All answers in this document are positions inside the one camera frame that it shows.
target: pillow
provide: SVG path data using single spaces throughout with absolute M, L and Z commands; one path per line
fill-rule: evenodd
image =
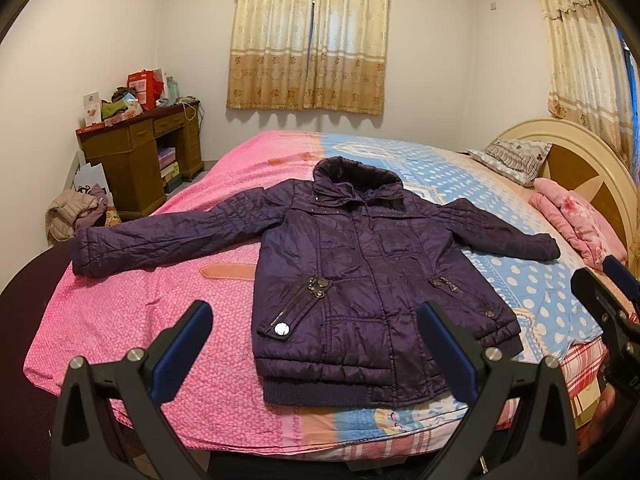
M 608 255 L 608 248 L 606 248 L 602 238 L 591 237 L 590 242 L 582 240 L 562 212 L 541 193 L 532 194 L 529 198 L 529 203 L 542 213 L 548 222 L 562 235 L 562 238 L 569 242 L 569 245 L 580 254 L 586 265 L 592 269 L 602 270 L 602 261 Z
M 602 216 L 602 213 L 594 208 L 594 206 L 585 200 L 584 197 L 580 196 L 575 191 L 567 191 L 564 187 L 560 186 L 560 184 L 553 180 L 549 180 L 548 178 L 537 178 L 534 182 L 534 187 L 537 192 L 548 197 L 548 199 L 558 207 L 560 207 L 560 204 L 567 196 L 570 196 L 574 202 L 581 204 L 582 208 L 586 209 L 590 213 L 590 217 L 593 218 L 601 236 L 609 247 L 610 254 L 612 254 L 619 262 L 622 262 L 623 264 L 626 263 L 626 247 L 620 241 L 620 238 L 618 238 L 618 235 L 613 230 L 611 224 L 607 222 L 607 219 L 604 218 L 604 216 Z
M 469 154 L 486 167 L 521 186 L 531 187 L 551 151 L 551 142 L 497 139 L 482 152 Z

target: blue gripper pad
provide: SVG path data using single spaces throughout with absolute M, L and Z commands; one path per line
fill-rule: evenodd
M 470 406 L 479 397 L 478 370 L 465 352 L 482 351 L 466 330 L 454 325 L 438 306 L 423 303 L 417 312 L 420 336 L 456 400 Z
M 640 301 L 640 285 L 638 280 L 626 270 L 626 267 L 613 256 L 607 256 L 602 263 L 602 270 L 610 277 L 629 301 Z
M 212 328 L 209 303 L 195 301 L 178 323 L 163 330 L 149 347 L 152 368 L 148 388 L 156 406 L 175 399 Z

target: desk cabinet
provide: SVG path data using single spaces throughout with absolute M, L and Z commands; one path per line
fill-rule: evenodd
M 203 168 L 198 105 L 155 108 L 136 118 L 78 136 L 86 161 L 102 164 L 122 219 L 148 216 L 166 202 L 158 144 L 175 148 L 185 180 Z

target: bedspread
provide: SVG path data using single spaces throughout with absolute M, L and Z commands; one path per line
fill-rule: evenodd
M 570 291 L 580 258 L 526 198 L 462 155 L 392 140 L 266 132 L 230 152 L 156 214 L 207 210 L 240 190 L 310 179 L 318 160 L 336 155 L 391 170 L 407 189 L 432 202 L 468 198 L 525 233 L 553 235 L 562 252 L 553 264 L 465 254 L 516 313 L 525 348 L 519 359 L 559 357 L 572 395 L 593 380 L 604 348 L 596 339 L 597 324 Z M 191 301 L 201 299 L 214 309 L 214 329 L 176 399 L 162 407 L 186 446 L 282 455 L 318 451 L 306 455 L 316 460 L 380 458 L 442 447 L 466 410 L 450 395 L 402 410 L 264 404 L 250 335 L 250 269 L 258 249 L 257 242 L 243 244 L 106 280 L 78 278 L 68 269 L 27 355 L 25 374 L 36 386 L 58 394 L 73 356 L 83 354 L 94 363 L 120 359 L 130 348 L 148 346 Z M 570 350 L 571 344 L 577 345 Z M 118 420 L 128 424 L 121 403 L 113 406 Z M 514 407 L 513 402 L 505 406 L 502 424 Z

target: wall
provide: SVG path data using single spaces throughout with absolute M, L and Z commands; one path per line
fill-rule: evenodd
M 382 118 L 227 110 L 235 0 L 162 0 L 158 65 L 202 100 L 202 154 L 217 160 L 268 129 L 390 137 L 455 148 L 472 60 L 474 0 L 391 0 Z
M 63 190 L 82 96 L 111 98 L 153 68 L 159 0 L 31 0 L 0 44 L 0 290 L 47 248 L 44 213 Z
M 497 10 L 490 10 L 492 2 Z M 476 0 L 475 50 L 460 150 L 483 148 L 514 124 L 550 115 L 540 0 Z

